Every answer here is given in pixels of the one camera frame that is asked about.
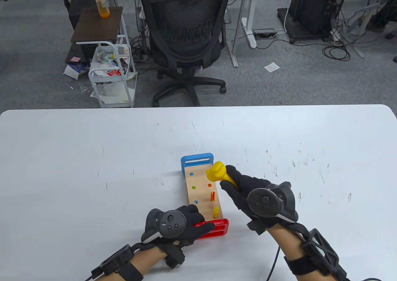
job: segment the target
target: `hand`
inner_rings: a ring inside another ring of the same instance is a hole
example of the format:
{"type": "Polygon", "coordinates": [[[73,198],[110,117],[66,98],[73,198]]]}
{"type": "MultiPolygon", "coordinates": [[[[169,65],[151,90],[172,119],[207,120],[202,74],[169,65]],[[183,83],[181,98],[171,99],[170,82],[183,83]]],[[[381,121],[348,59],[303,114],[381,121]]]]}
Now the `hand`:
{"type": "Polygon", "coordinates": [[[242,175],[234,166],[231,165],[226,166],[226,172],[237,184],[238,189],[229,181],[221,181],[220,185],[222,189],[225,190],[227,194],[231,197],[234,204],[239,210],[242,210],[252,220],[260,220],[261,223],[266,226],[266,228],[272,227],[282,221],[282,219],[277,217],[260,217],[255,214],[247,204],[247,196],[252,190],[257,188],[272,189],[277,185],[272,184],[270,181],[265,179],[258,179],[242,175]]]}
{"type": "Polygon", "coordinates": [[[186,228],[183,233],[173,239],[157,238],[151,243],[173,243],[178,240],[180,241],[179,247],[189,246],[193,244],[193,242],[198,238],[206,235],[207,233],[215,229],[215,224],[211,222],[203,224],[202,226],[194,227],[195,224],[204,221],[204,216],[199,213],[199,210],[194,204],[190,204],[189,206],[181,206],[176,210],[180,211],[186,218],[186,228]]]}

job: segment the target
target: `pen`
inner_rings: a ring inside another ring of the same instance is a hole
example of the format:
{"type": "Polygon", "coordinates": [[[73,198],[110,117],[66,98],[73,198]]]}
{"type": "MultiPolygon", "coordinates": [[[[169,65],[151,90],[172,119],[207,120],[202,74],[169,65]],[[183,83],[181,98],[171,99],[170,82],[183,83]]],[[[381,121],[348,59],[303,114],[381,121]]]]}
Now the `pen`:
{"type": "Polygon", "coordinates": [[[71,85],[69,85],[68,83],[65,83],[69,88],[71,88],[72,90],[74,90],[74,88],[71,86],[71,85]]]}

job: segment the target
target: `yellow peg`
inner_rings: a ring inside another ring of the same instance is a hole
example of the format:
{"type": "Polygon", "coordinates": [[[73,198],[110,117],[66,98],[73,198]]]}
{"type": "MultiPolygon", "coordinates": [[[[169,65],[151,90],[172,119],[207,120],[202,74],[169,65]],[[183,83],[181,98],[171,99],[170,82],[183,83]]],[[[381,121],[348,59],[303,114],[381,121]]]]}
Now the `yellow peg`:
{"type": "Polygon", "coordinates": [[[207,174],[208,180],[210,180],[211,182],[227,180],[232,183],[234,187],[238,188],[237,184],[226,173],[226,166],[220,161],[215,162],[214,165],[205,173],[207,174]]]}
{"type": "Polygon", "coordinates": [[[218,207],[214,207],[214,218],[217,218],[219,214],[219,208],[218,207]]]}

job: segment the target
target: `chair base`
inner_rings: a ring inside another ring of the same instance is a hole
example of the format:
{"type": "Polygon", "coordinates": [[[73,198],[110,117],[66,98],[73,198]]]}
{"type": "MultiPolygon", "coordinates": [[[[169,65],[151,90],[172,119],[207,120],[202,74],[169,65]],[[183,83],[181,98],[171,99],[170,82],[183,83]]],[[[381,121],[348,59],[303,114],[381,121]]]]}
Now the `chair base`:
{"type": "Polygon", "coordinates": [[[165,74],[166,76],[174,79],[176,82],[168,84],[165,87],[161,88],[160,91],[158,91],[153,96],[153,107],[160,107],[160,99],[180,89],[185,89],[187,91],[187,94],[189,95],[193,103],[193,107],[199,107],[200,102],[197,97],[196,91],[194,90],[194,86],[220,86],[220,93],[226,93],[226,83],[224,80],[219,80],[212,77],[195,77],[194,73],[196,72],[196,69],[197,68],[182,68],[182,73],[166,68],[158,69],[158,79],[162,79],[163,75],[165,74]]]}

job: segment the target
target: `yellow toy hammer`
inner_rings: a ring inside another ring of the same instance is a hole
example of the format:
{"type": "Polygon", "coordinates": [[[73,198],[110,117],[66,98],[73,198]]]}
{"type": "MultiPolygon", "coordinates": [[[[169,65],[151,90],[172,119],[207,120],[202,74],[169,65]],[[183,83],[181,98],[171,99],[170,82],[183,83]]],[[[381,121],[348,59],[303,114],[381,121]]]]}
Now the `yellow toy hammer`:
{"type": "Polygon", "coordinates": [[[211,182],[227,180],[238,189],[236,182],[234,182],[233,179],[227,174],[226,166],[220,161],[215,162],[214,165],[205,173],[207,174],[208,180],[211,182]]]}

